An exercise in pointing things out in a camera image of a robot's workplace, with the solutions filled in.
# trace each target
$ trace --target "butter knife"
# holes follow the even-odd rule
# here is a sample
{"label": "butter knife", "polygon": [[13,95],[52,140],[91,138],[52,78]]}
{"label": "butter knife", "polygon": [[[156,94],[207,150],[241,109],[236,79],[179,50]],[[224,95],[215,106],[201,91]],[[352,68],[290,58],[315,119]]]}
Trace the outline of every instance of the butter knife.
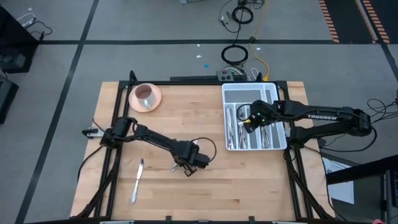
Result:
{"label": "butter knife", "polygon": [[133,191],[132,197],[131,197],[131,203],[136,203],[137,194],[138,194],[138,184],[139,184],[139,180],[141,179],[141,175],[142,175],[142,171],[143,170],[144,170],[144,159],[141,159],[141,162],[140,162],[139,167],[138,167],[136,186],[134,186],[134,191]]}

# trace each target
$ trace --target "cup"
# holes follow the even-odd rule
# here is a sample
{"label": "cup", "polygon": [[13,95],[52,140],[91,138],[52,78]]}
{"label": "cup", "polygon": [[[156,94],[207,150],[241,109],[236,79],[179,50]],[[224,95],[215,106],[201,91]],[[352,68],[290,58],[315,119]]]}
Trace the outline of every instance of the cup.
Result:
{"label": "cup", "polygon": [[147,84],[141,84],[136,88],[136,97],[139,104],[145,107],[147,110],[150,110],[152,106],[155,104],[156,97],[155,93]]}

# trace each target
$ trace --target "black metal frame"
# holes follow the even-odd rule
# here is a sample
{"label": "black metal frame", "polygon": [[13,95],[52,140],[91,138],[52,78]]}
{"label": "black metal frame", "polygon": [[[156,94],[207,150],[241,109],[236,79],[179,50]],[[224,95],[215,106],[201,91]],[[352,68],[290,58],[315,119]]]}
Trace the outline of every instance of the black metal frame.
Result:
{"label": "black metal frame", "polygon": [[[252,83],[250,81],[243,81],[241,83]],[[258,78],[255,82],[262,82],[260,78]],[[126,117],[129,112],[129,93],[132,90],[133,85],[140,85],[143,83],[152,83],[154,85],[222,85],[225,83],[230,83],[230,82],[223,82],[223,81],[202,81],[202,82],[191,82],[191,81],[156,81],[156,82],[151,82],[151,81],[145,81],[145,82],[140,82],[137,80],[135,74],[133,71],[130,71],[130,79],[128,81],[120,81],[118,85],[118,92],[116,94],[116,101],[114,105],[114,111],[113,111],[113,117],[112,117],[112,122],[111,126],[113,126],[118,118],[118,114],[120,111],[121,107],[121,99],[122,99],[122,93],[124,89],[127,88],[127,94],[126,94],[126,100],[124,102],[124,108],[123,108],[123,116]],[[286,100],[289,100],[289,92],[287,88],[287,82],[286,81],[276,81],[276,82],[270,82],[274,83],[277,87],[278,90],[282,90],[284,93],[284,98]],[[294,122],[289,123],[290,127],[294,127],[295,124]],[[106,149],[106,154],[104,158],[104,164],[103,164],[103,170],[101,173],[101,178],[100,178],[100,189],[97,191],[95,196],[91,201],[97,201],[95,205],[95,210],[94,210],[94,215],[93,217],[89,217],[91,211],[94,209],[94,205],[89,207],[88,209],[85,208],[84,211],[82,211],[77,217],[71,217],[69,220],[57,220],[57,221],[51,221],[51,222],[40,222],[41,224],[47,224],[47,223],[59,223],[59,224],[67,224],[67,223],[95,223],[98,224],[99,222],[103,221],[110,221],[112,217],[112,211],[113,211],[113,203],[114,203],[114,197],[116,193],[116,184],[118,181],[118,173],[119,173],[119,167],[120,167],[120,160],[121,160],[121,154],[122,154],[122,149],[123,145],[120,147],[116,148],[116,155],[114,158],[114,164],[112,170],[112,173],[109,172],[109,163],[111,160],[111,155],[113,153],[113,149],[107,148]],[[303,168],[303,161],[301,157],[301,152],[300,149],[295,148],[294,149],[295,156],[296,156],[296,164],[297,164],[297,169],[298,169],[298,177],[300,180],[302,180],[304,186],[306,187],[306,180],[305,180],[305,171]],[[292,158],[290,153],[286,153],[286,165],[287,168],[291,166],[292,164]],[[110,190],[109,190],[109,197],[108,197],[108,202],[107,202],[107,207],[106,207],[106,214],[105,216],[101,216],[101,206],[103,203],[103,193],[105,189],[107,188],[110,183]],[[308,224],[312,223],[341,223],[341,224],[363,224],[363,223],[356,223],[356,222],[343,222],[343,221],[337,221],[337,220],[324,220],[324,219],[315,219],[313,217],[312,213],[312,206],[310,205],[310,202],[308,201],[308,198],[304,195],[304,202],[305,202],[305,209],[307,212],[307,217],[302,217],[301,211],[300,211],[300,205],[299,205],[299,198],[297,197],[297,188],[296,188],[296,181],[289,175],[289,184],[290,184],[290,192],[292,196],[292,203],[293,203],[293,208],[294,208],[294,213],[295,213],[295,219],[296,222],[306,222]],[[255,221],[254,217],[248,217],[247,221],[173,221],[172,222],[172,217],[167,216],[165,220],[135,220],[134,223],[136,224],[145,224],[145,223],[164,223],[164,224],[193,224],[193,223],[213,223],[213,224],[227,224],[227,223],[234,223],[234,224],[271,224],[273,222],[259,222]]]}

